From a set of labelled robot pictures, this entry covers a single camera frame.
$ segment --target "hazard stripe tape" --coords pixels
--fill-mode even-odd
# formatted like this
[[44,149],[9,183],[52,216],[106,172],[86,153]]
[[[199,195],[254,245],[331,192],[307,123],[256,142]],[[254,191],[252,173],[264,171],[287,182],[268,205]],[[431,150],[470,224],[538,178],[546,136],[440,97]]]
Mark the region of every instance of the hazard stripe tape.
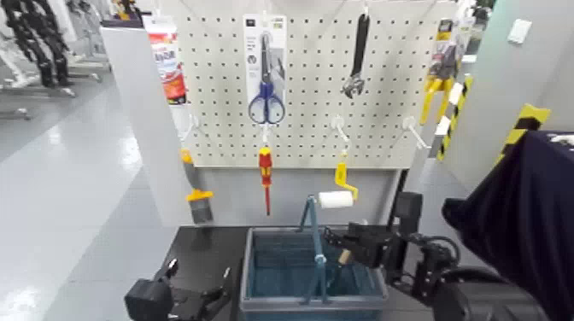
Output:
[[507,140],[504,142],[501,154],[496,158],[495,165],[504,158],[504,155],[508,155],[508,153],[513,150],[514,145],[526,131],[537,131],[548,119],[549,115],[550,109],[536,108],[532,105],[525,104],[520,111],[516,125],[510,130]]
[[441,143],[441,148],[438,149],[438,154],[436,155],[437,159],[442,161],[444,160],[444,154],[446,153],[448,146],[453,138],[453,132],[456,130],[456,126],[459,124],[459,116],[462,108],[465,106],[466,102],[466,95],[468,91],[471,89],[472,81],[474,78],[467,74],[465,77],[465,83],[462,86],[462,93],[460,94],[459,101],[457,104],[454,105],[453,117],[450,120],[450,125],[448,126],[447,135],[444,136]]

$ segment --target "pegboard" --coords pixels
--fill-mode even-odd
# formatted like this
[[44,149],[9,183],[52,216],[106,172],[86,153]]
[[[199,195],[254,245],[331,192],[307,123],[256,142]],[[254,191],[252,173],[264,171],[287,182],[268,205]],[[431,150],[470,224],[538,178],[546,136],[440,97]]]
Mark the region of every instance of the pegboard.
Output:
[[351,138],[351,168],[409,168],[416,143],[402,120],[419,117],[423,85],[441,18],[451,1],[368,1],[371,25],[360,96],[340,92],[350,75],[362,1],[162,1],[178,26],[190,111],[199,128],[184,143],[197,166],[257,167],[262,129],[247,115],[243,15],[287,17],[286,115],[271,127],[273,166],[333,168]]

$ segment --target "blue-handled scissors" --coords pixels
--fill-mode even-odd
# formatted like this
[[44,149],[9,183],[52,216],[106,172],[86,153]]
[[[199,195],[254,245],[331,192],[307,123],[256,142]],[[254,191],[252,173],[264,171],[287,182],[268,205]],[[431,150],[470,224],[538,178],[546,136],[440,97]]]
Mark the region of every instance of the blue-handled scissors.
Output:
[[277,124],[285,116],[285,106],[273,92],[269,35],[261,36],[261,82],[259,94],[249,104],[249,117],[258,124]]

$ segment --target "label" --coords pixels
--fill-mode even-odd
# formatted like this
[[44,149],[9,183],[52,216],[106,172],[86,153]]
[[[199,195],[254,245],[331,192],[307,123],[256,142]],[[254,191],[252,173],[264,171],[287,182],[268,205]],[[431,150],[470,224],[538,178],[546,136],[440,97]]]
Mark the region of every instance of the label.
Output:
[[177,34],[170,32],[149,33],[157,70],[160,72],[167,102],[171,105],[185,103],[185,83],[181,62],[177,59]]
[[512,30],[508,35],[508,41],[515,44],[523,44],[531,26],[532,21],[516,19],[512,25]]

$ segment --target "white panel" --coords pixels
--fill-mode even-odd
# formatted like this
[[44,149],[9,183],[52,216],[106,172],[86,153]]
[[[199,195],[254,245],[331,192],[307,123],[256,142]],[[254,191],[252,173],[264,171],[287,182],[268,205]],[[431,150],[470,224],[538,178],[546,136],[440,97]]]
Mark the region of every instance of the white panel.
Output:
[[[365,91],[340,93],[353,63],[360,1],[275,1],[268,13],[288,18],[287,115],[270,137],[273,165],[334,167],[343,140],[329,127],[341,114],[352,138],[352,168],[409,168],[415,142],[404,117],[419,117],[422,87],[438,21],[453,2],[368,2],[371,16],[363,64]],[[180,34],[188,100],[201,129],[187,145],[198,166],[257,166],[261,129],[247,115],[243,64],[244,14],[261,2],[167,0]]]
[[148,33],[144,29],[108,27],[101,28],[101,32],[161,221],[168,226],[193,225],[185,200],[190,185]]
[[[468,190],[474,190],[492,170],[526,103],[552,109],[542,129],[574,130],[573,9],[574,3],[567,0],[496,4],[477,62],[469,71],[474,83],[445,154],[448,169]],[[516,19],[533,22],[523,44],[507,40]]]

